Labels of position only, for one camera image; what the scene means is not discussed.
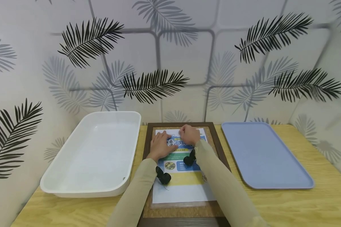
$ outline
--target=wooden picture frame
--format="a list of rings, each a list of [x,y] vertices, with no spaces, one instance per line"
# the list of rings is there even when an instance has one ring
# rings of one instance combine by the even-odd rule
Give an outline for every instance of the wooden picture frame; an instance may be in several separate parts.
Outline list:
[[[148,123],[147,125],[147,134],[146,134],[146,141],[144,145],[144,153],[143,153],[143,160],[147,157],[150,151],[150,142],[153,137],[153,128],[157,127],[182,127],[183,125],[188,124],[194,127],[208,127],[209,132],[211,134],[214,150],[221,160],[221,162],[230,170],[230,166],[227,162],[224,150],[221,146],[220,139],[218,138],[218,134],[212,122],[187,122],[187,123]],[[230,224],[228,223],[225,217],[196,217],[196,218],[187,218],[187,217],[171,217],[171,218],[149,218],[143,217],[144,210],[140,216],[138,227],[229,227]]]

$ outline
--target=hand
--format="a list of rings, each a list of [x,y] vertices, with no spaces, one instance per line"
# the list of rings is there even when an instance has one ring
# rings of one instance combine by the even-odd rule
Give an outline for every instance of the hand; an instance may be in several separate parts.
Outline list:
[[[158,163],[160,158],[164,158],[170,152],[175,151],[178,146],[167,146],[168,138],[171,138],[171,135],[166,134],[165,131],[163,133],[158,132],[150,142],[150,152],[147,158],[151,158]]]
[[[181,139],[188,145],[195,146],[195,144],[200,141],[200,131],[190,125],[183,125],[180,129],[179,134]]]

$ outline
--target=poster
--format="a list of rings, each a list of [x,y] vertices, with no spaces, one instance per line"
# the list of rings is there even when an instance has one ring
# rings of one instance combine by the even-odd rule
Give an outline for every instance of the poster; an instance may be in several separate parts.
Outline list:
[[[206,140],[203,128],[200,131],[201,139]],[[170,153],[167,157],[158,161],[158,166],[171,175],[168,185],[163,185],[158,179],[153,185],[153,203],[179,203],[194,201],[214,201],[211,188],[207,183],[207,178],[197,165],[196,161],[192,166],[187,166],[183,162],[185,156],[189,156],[193,147],[186,145],[180,138],[179,129],[166,129],[171,138],[167,140],[167,145],[178,145],[178,149]]]

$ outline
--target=sleeve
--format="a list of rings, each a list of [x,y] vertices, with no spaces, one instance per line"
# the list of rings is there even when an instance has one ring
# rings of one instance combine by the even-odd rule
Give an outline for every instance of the sleeve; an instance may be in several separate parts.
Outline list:
[[[204,140],[195,146],[197,164],[207,177],[221,210],[232,227],[268,226],[249,199],[241,184],[219,160]]]
[[[117,203],[107,227],[136,227],[150,189],[157,176],[157,163],[151,158],[144,159],[136,170],[134,179]]]

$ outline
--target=table surface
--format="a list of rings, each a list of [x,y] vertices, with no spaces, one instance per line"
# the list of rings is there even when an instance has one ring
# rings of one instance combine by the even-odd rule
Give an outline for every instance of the table surface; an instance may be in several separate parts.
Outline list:
[[[314,189],[247,187],[240,179],[221,126],[215,127],[231,171],[271,226],[341,226],[341,174],[292,125],[272,127],[312,176]],[[146,126],[140,127],[131,179],[142,161],[146,131]],[[105,226],[120,197],[59,198],[38,187],[12,226]]]

